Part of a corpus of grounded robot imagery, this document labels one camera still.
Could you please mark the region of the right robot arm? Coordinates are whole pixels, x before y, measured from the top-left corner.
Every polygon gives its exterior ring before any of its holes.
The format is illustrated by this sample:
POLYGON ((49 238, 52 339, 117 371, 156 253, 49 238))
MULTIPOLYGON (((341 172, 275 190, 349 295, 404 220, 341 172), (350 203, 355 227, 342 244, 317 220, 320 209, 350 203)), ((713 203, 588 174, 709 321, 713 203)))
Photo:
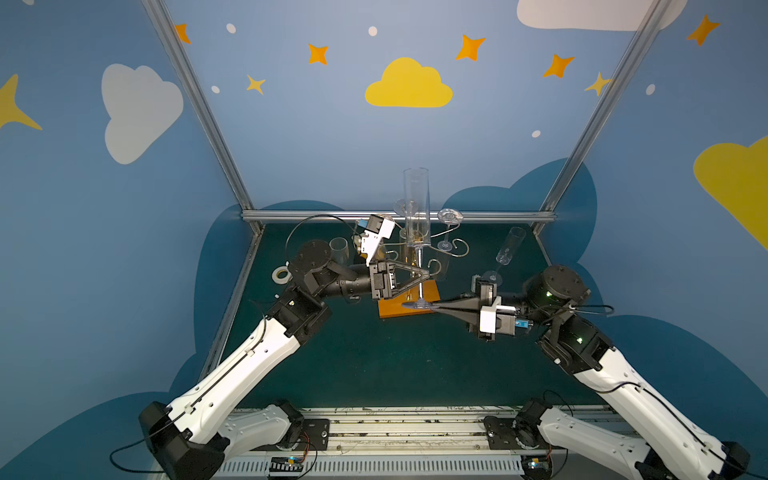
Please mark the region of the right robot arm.
POLYGON ((562 448, 627 479, 736 479, 746 474, 750 455, 744 447, 695 426, 582 317, 589 295, 577 273, 551 265, 530 278, 521 295, 504 296, 495 284, 477 281, 470 294, 430 304, 431 310, 468 323, 489 340, 514 334, 522 321, 543 326, 536 343, 545 356, 602 398, 634 431, 621 435, 533 398, 512 419, 485 418, 490 447, 562 448))

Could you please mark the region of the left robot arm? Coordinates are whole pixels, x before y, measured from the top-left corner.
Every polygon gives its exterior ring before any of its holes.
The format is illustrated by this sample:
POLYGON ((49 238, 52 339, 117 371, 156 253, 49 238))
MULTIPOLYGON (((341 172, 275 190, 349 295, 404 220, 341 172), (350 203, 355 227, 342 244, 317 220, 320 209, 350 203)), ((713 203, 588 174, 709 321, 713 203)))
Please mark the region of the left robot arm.
POLYGON ((228 417, 283 360, 317 333, 331 315, 328 297, 395 298, 430 277, 394 260, 337 263, 324 240, 305 243, 289 261, 289 284, 252 333, 212 372, 169 404, 154 401, 139 415, 141 444, 171 479, 210 479, 224 461, 266 445, 291 446, 303 416, 287 401, 270 404, 246 426, 228 417))

